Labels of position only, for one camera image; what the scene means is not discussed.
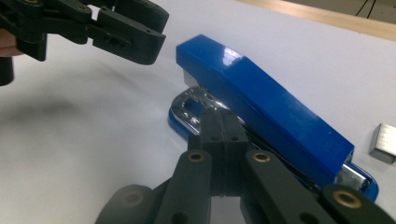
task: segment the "white table surface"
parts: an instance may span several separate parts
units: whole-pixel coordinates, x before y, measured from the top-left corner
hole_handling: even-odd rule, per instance
[[[0,88],[0,223],[93,223],[129,184],[155,188],[187,143],[167,124],[187,86],[176,45],[207,35],[248,56],[355,146],[377,204],[396,218],[396,164],[368,155],[374,128],[396,126],[396,44],[233,0],[157,0],[171,17],[154,65],[49,37],[48,59],[15,58]],[[212,223],[244,223],[236,198]]]

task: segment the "blue stapler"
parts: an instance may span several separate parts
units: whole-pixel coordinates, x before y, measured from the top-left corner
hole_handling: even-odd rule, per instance
[[[273,151],[309,189],[341,184],[375,200],[378,185],[352,163],[354,146],[248,57],[198,35],[177,46],[177,64],[190,86],[169,110],[181,136],[200,132],[205,108],[228,108],[254,146]]]

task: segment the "metal block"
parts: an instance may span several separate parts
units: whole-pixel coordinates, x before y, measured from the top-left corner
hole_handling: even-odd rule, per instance
[[[381,123],[375,129],[370,155],[386,163],[392,164],[396,161],[396,128]]]

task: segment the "white surface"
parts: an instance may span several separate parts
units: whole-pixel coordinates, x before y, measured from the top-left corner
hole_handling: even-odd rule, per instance
[[[230,0],[156,3],[171,17],[152,66],[56,35],[44,63],[14,60],[16,80],[0,88],[0,223],[93,223],[117,189],[170,177],[187,148],[166,121],[187,88],[175,48],[198,34],[248,56],[350,140],[396,217],[396,165],[368,155],[374,128],[396,125],[394,42]],[[234,198],[215,199],[212,216],[244,223]]]

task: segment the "small silver object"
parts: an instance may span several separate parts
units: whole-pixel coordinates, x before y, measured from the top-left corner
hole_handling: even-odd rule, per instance
[[[370,155],[386,163],[396,161],[396,128],[381,123],[374,131]]]

